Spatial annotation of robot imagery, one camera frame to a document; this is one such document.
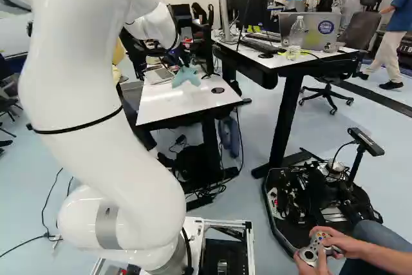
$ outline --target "gray game controller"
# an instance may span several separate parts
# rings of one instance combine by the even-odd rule
[[[320,245],[323,246],[327,256],[332,256],[333,252],[343,254],[343,251],[334,245],[324,246],[322,244],[322,240],[324,238],[330,238],[330,235],[326,232],[318,231],[312,235],[312,240],[310,241],[310,245],[308,247],[303,247],[298,250],[299,257],[311,267],[317,266],[317,250]]]

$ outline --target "plastic bottle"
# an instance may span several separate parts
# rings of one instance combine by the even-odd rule
[[[294,61],[297,56],[301,53],[301,48],[304,39],[304,32],[306,27],[303,22],[303,16],[298,16],[296,22],[292,25],[289,35],[289,48],[286,53],[287,59]]]

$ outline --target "floor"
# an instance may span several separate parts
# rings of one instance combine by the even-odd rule
[[[130,77],[131,81],[135,80],[130,63],[124,61],[120,67],[124,75]],[[381,70],[364,86],[379,91],[376,84],[386,82],[386,79],[386,73]],[[227,184],[227,190],[212,205],[194,210],[190,215],[210,219],[252,220],[256,274],[297,274],[293,261],[286,256],[270,232],[260,193],[261,180],[254,180],[250,175],[252,168],[268,159],[285,80],[280,79],[274,90],[264,90],[241,75],[238,75],[238,80],[244,97],[253,99],[253,103],[242,107],[239,113],[245,146],[245,167],[239,177]],[[359,79],[350,82],[363,83]],[[404,83],[402,91],[385,94],[410,105],[412,80],[405,79]],[[310,77],[304,79],[304,85],[322,86]],[[355,97],[355,104],[349,107],[337,100],[339,111],[334,117],[329,114],[330,107],[323,99],[298,106],[287,153],[305,147],[327,158],[333,156],[341,144],[350,140],[347,128],[356,126],[370,134],[385,149],[386,154],[378,158],[365,155],[356,182],[369,193],[374,208],[384,217],[384,224],[412,241],[409,224],[412,216],[400,211],[409,209],[409,201],[404,197],[412,183],[409,163],[409,141],[412,140],[409,126],[412,120],[340,88],[335,90]],[[41,139],[27,131],[25,124],[28,120],[24,114],[16,123],[12,123],[7,116],[1,117],[0,121],[4,122],[5,129],[17,135],[15,142],[0,158],[0,210],[3,214],[0,220],[0,252],[4,252],[44,233],[41,209],[60,165]],[[196,126],[174,131],[161,130],[155,133],[160,149],[167,152],[174,139],[182,133],[187,135],[190,144],[201,141],[200,129]],[[7,138],[0,132],[0,140]],[[339,155],[339,160],[350,166],[354,158],[355,146],[344,148]],[[225,158],[225,166],[232,164],[239,162]],[[68,171],[61,173],[46,209],[45,220],[52,233],[57,233],[55,219],[65,199],[70,177]],[[52,243],[42,239],[1,258],[0,273],[88,275],[95,261],[96,257],[80,252],[67,242],[61,242],[53,250]],[[334,274],[338,274],[340,266],[340,261],[330,262]]]

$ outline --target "blue shirt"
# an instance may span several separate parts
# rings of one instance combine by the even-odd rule
[[[393,0],[391,5],[396,9],[386,30],[389,32],[412,30],[412,0]]]

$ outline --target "standing desk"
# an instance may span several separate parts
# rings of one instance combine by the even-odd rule
[[[285,157],[303,77],[305,75],[321,77],[326,73],[356,72],[359,67],[359,51],[351,48],[341,48],[336,53],[310,51],[320,59],[313,55],[302,54],[296,61],[289,61],[284,55],[262,59],[258,57],[261,52],[243,45],[239,45],[236,51],[237,44],[221,42],[221,38],[214,33],[212,40],[214,41],[213,53],[221,59],[223,79],[228,83],[236,80],[236,71],[238,71],[260,86],[271,90],[277,86],[280,77],[286,77],[269,161],[253,169],[252,176],[254,178],[266,177],[271,168],[287,167],[310,159],[312,154],[303,149]],[[280,43],[272,44],[281,47]]]
[[[198,77],[201,78],[203,75],[204,73],[198,70]],[[172,88],[171,82],[150,85],[145,80],[136,125],[156,130],[201,123],[203,143],[207,152],[205,156],[211,169],[209,180],[214,184],[222,181],[223,177],[226,180],[239,175],[237,167],[222,169],[220,166],[215,119],[227,116],[236,106],[244,105],[246,102],[220,76],[212,75],[200,80],[199,87],[186,81],[177,88]],[[214,88],[223,88],[225,91],[213,93]],[[185,193],[199,189],[188,183],[183,183],[182,187]],[[187,208],[189,210],[211,202],[211,198],[193,205],[189,202]]]

